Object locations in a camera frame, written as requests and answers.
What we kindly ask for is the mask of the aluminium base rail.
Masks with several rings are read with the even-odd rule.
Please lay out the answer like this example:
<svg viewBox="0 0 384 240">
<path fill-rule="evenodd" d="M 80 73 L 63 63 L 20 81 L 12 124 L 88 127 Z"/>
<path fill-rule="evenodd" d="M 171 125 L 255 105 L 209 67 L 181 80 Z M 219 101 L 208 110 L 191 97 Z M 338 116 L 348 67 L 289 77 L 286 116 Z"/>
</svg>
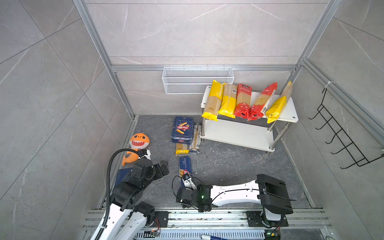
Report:
<svg viewBox="0 0 384 240">
<path fill-rule="evenodd" d="M 282 231 L 321 231 L 336 240 L 333 227 L 321 209 L 296 209 L 277 221 L 263 220 L 260 209 L 214 209 L 199 213 L 188 209 L 112 210 L 105 227 L 103 211 L 90 210 L 83 224 L 83 240 L 200 240 L 203 235 L 227 240 L 279 240 Z"/>
</svg>

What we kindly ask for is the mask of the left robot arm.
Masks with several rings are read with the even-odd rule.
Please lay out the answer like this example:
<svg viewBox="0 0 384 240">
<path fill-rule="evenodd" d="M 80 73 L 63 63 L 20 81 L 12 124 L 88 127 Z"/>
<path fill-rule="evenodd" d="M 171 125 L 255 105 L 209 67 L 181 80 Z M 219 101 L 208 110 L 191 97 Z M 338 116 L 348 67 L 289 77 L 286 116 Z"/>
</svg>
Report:
<svg viewBox="0 0 384 240">
<path fill-rule="evenodd" d="M 111 188 L 112 163 L 118 154 L 127 152 L 138 155 L 139 159 L 131 172 Z M 111 156 L 107 167 L 106 210 L 92 240 L 133 240 L 142 228 L 153 224 L 155 207 L 139 200 L 153 181 L 169 174 L 169 162 L 154 164 L 150 155 L 146 149 L 120 149 Z"/>
</svg>

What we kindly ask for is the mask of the blue marker pen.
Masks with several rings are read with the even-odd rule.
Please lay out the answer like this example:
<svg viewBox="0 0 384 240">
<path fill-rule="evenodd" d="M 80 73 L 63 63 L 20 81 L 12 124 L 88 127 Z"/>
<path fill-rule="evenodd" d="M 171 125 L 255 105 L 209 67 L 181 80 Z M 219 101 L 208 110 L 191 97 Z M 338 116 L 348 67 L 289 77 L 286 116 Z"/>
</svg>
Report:
<svg viewBox="0 0 384 240">
<path fill-rule="evenodd" d="M 201 235 L 201 239 L 202 240 L 227 240 L 227 239 L 224 239 L 224 238 L 215 237 L 215 236 L 209 236 L 209 235 Z"/>
</svg>

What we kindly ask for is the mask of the red spaghetti bag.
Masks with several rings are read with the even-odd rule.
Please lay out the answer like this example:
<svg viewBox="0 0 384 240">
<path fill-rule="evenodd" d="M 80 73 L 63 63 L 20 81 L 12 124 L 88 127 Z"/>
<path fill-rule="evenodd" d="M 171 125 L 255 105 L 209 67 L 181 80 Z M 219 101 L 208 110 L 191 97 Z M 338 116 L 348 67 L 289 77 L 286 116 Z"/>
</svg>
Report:
<svg viewBox="0 0 384 240">
<path fill-rule="evenodd" d="M 249 116 L 251 107 L 251 96 L 253 88 L 245 84 L 239 84 L 237 90 L 237 101 L 234 115 L 243 119 Z"/>
<path fill-rule="evenodd" d="M 249 110 L 248 121 L 258 120 L 265 116 L 277 87 L 277 82 L 272 83 L 260 93 Z"/>
</svg>

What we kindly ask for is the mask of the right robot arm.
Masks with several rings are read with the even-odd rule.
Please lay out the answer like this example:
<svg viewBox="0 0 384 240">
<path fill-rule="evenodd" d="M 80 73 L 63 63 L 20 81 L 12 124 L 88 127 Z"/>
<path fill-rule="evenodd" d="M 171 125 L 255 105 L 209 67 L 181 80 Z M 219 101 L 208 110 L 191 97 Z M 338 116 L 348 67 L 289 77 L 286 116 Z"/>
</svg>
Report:
<svg viewBox="0 0 384 240">
<path fill-rule="evenodd" d="M 228 204 L 252 203 L 262 206 L 255 222 L 267 229 L 287 227 L 287 215 L 294 213 L 286 183 L 265 174 L 255 180 L 231 186 L 206 185 L 196 177 L 183 175 L 182 186 L 174 193 L 183 208 L 200 213 Z"/>
</svg>

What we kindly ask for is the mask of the orange shark plush toy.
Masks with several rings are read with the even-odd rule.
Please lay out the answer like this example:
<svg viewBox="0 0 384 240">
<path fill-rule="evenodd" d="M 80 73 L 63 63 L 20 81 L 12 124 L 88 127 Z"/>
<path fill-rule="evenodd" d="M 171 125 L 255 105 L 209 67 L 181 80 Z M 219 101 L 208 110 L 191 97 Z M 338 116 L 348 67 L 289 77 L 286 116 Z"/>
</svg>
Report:
<svg viewBox="0 0 384 240">
<path fill-rule="evenodd" d="M 150 144 L 150 139 L 144 133 L 137 133 L 131 137 L 129 144 L 132 150 L 138 151 L 146 149 Z M 134 154 L 132 152 L 126 152 L 123 157 L 122 166 L 124 167 L 126 164 L 134 163 L 138 159 L 139 156 L 137 154 Z"/>
</svg>

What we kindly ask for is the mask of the blue Barilla spaghetti box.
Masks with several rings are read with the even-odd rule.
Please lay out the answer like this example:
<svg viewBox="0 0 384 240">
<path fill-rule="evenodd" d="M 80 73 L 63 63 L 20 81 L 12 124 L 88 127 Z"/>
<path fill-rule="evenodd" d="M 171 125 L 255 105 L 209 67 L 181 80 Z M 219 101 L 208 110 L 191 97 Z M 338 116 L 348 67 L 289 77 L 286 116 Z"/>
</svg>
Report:
<svg viewBox="0 0 384 240">
<path fill-rule="evenodd" d="M 181 186 L 185 188 L 183 176 L 186 175 L 187 179 L 192 177 L 192 162 L 190 156 L 181 156 L 179 159 L 180 163 L 180 177 L 181 177 Z"/>
</svg>

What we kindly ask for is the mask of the clear labelled spaghetti bag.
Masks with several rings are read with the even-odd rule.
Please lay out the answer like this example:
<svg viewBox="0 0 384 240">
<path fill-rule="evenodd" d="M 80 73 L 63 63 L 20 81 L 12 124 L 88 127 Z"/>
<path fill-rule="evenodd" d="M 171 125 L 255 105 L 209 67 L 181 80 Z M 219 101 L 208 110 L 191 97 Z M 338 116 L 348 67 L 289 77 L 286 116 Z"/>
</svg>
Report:
<svg viewBox="0 0 384 240">
<path fill-rule="evenodd" d="M 199 153 L 200 152 L 200 145 L 201 145 L 201 130 L 202 130 L 202 125 L 200 123 L 197 123 L 194 125 L 194 133 L 193 133 L 193 139 L 192 142 L 189 146 L 189 151 L 190 152 L 195 152 Z"/>
</svg>

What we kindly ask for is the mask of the white two-tier shelf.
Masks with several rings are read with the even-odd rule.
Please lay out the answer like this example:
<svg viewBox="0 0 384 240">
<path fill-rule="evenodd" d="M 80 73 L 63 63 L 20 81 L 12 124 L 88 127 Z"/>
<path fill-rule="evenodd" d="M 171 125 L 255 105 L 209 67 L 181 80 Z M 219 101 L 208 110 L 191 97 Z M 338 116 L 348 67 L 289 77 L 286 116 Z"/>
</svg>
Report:
<svg viewBox="0 0 384 240">
<path fill-rule="evenodd" d="M 279 119 L 268 127 L 253 125 L 250 122 L 241 123 L 240 118 L 236 120 L 219 119 L 217 122 L 203 119 L 201 138 L 272 153 L 290 125 L 298 122 L 298 120 L 293 99 L 290 98 Z M 280 133 L 274 137 L 273 127 L 279 122 L 286 124 Z"/>
</svg>

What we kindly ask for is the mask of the blue Barilla rigatoni box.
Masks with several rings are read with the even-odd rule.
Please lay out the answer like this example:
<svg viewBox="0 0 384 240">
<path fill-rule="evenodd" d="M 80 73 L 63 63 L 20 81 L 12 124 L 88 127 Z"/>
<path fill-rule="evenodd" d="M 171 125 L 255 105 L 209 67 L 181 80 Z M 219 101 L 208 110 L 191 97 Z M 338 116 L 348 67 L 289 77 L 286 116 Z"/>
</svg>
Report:
<svg viewBox="0 0 384 240">
<path fill-rule="evenodd" d="M 173 143 L 190 144 L 194 134 L 194 119 L 176 116 L 172 128 L 171 139 Z"/>
</svg>

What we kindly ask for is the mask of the yellow Pastatime spaghetti bag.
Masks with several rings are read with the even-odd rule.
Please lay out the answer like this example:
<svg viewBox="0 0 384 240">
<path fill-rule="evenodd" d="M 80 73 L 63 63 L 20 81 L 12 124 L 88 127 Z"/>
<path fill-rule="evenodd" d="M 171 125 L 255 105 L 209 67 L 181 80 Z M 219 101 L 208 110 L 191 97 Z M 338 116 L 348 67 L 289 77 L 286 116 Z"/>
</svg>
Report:
<svg viewBox="0 0 384 240">
<path fill-rule="evenodd" d="M 218 114 L 222 104 L 224 85 L 213 80 L 209 97 L 202 117 L 207 120 L 218 121 Z"/>
</svg>

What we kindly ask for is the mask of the yellow pasta bag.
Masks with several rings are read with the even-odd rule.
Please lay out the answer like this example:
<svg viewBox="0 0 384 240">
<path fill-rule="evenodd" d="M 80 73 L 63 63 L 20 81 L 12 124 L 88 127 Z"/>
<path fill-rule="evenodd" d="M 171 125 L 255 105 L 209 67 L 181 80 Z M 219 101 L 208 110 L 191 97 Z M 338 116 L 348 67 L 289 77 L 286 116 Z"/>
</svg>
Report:
<svg viewBox="0 0 384 240">
<path fill-rule="evenodd" d="M 288 82 L 282 94 L 280 95 L 279 99 L 277 99 L 274 102 L 274 104 L 271 106 L 271 108 L 266 112 L 266 116 L 268 118 L 267 119 L 268 124 L 271 124 L 278 120 L 282 111 L 285 109 L 292 95 L 292 92 L 293 92 L 293 84 L 292 82 Z"/>
</svg>

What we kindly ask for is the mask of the yellow barcode spaghetti bag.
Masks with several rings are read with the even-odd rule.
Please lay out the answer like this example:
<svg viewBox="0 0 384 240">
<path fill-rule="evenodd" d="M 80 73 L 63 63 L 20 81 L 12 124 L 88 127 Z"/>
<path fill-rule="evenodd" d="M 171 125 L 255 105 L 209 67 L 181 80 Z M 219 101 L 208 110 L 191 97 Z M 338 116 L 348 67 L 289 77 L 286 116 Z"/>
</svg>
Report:
<svg viewBox="0 0 384 240">
<path fill-rule="evenodd" d="M 224 84 L 223 98 L 219 114 L 235 119 L 234 114 L 237 101 L 237 90 L 238 86 L 233 84 Z"/>
</svg>

